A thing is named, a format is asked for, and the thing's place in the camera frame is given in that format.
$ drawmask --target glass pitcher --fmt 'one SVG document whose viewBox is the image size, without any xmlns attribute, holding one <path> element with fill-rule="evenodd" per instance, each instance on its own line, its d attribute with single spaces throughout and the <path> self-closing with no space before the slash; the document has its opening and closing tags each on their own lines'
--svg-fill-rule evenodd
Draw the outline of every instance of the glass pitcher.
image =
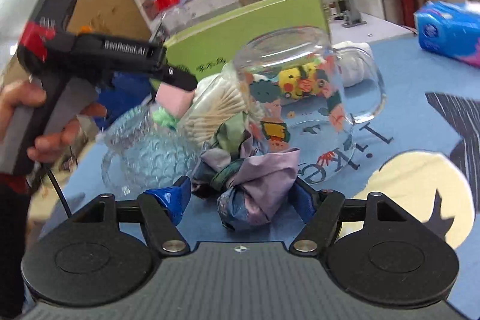
<svg viewBox="0 0 480 320">
<path fill-rule="evenodd" d="M 375 85 L 373 108 L 349 114 L 336 61 L 360 59 Z M 335 50 L 327 34 L 314 27 L 281 29 L 257 37 L 233 61 L 239 88 L 252 121 L 251 132 L 270 152 L 296 147 L 302 165 L 315 164 L 324 181 L 339 171 L 339 159 L 350 160 L 354 124 L 370 121 L 386 101 L 382 74 L 365 51 Z"/>
</svg>

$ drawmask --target metal screw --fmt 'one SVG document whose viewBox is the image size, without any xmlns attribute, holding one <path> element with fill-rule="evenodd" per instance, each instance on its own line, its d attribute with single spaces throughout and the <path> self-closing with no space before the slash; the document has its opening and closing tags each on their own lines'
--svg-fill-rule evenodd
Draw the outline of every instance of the metal screw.
<svg viewBox="0 0 480 320">
<path fill-rule="evenodd" d="M 162 248 L 166 252 L 181 252 L 187 248 L 187 245 L 181 240 L 169 240 L 163 243 Z"/>
<path fill-rule="evenodd" d="M 317 243 L 311 240 L 299 240 L 293 245 L 298 252 L 313 252 L 317 247 Z"/>
</svg>

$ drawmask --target tissue package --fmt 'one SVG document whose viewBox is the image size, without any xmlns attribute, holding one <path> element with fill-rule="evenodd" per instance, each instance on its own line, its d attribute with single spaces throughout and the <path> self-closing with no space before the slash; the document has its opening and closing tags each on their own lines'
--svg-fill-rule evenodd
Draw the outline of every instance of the tissue package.
<svg viewBox="0 0 480 320">
<path fill-rule="evenodd" d="M 415 20 L 424 50 L 480 67 L 480 3 L 427 2 Z"/>
</svg>

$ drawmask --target pink block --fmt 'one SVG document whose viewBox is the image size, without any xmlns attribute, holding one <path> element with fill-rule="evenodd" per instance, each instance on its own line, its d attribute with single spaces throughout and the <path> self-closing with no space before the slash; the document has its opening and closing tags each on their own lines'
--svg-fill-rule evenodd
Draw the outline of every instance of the pink block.
<svg viewBox="0 0 480 320">
<path fill-rule="evenodd" d="M 182 118 L 190 108 L 194 94 L 195 90 L 185 91 L 181 88 L 161 83 L 155 100 L 172 116 Z"/>
</svg>

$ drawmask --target glass mug handle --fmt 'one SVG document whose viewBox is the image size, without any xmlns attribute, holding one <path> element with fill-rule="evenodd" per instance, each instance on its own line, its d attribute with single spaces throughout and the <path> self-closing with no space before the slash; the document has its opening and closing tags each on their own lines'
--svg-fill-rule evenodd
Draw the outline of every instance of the glass mug handle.
<svg viewBox="0 0 480 320">
<path fill-rule="evenodd" d="M 366 110 L 357 114 L 352 114 L 352 117 L 353 117 L 353 122 L 355 124 L 361 124 L 361 123 L 373 120 L 383 110 L 383 107 L 385 106 L 385 102 L 387 100 L 387 95 L 385 93 L 385 84 L 383 82 L 383 76 L 380 70 L 378 69 L 378 66 L 375 64 L 370 54 L 360 48 L 346 47 L 341 49 L 335 49 L 334 51 L 337 53 L 337 57 L 339 59 L 341 59 L 343 56 L 345 56 L 348 53 L 349 56 L 351 56 L 354 59 L 361 60 L 364 63 L 364 65 L 366 65 L 368 72 L 370 74 L 370 78 L 377 85 L 377 90 L 379 93 L 378 102 L 372 109 Z"/>
</svg>

